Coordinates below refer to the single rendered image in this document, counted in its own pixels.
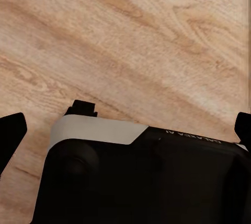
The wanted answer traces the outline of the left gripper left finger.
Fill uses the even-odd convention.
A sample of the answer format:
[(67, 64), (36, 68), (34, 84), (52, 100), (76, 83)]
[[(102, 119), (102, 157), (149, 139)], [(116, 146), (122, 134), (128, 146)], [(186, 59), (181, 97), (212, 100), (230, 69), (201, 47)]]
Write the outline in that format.
[(26, 133), (27, 124), (22, 112), (0, 119), (0, 175)]

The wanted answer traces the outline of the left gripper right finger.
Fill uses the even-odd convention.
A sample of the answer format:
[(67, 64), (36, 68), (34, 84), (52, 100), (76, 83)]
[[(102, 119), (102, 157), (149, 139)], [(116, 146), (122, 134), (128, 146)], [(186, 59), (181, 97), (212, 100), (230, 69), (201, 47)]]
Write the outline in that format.
[(236, 118), (234, 130), (251, 154), (251, 114), (240, 112)]

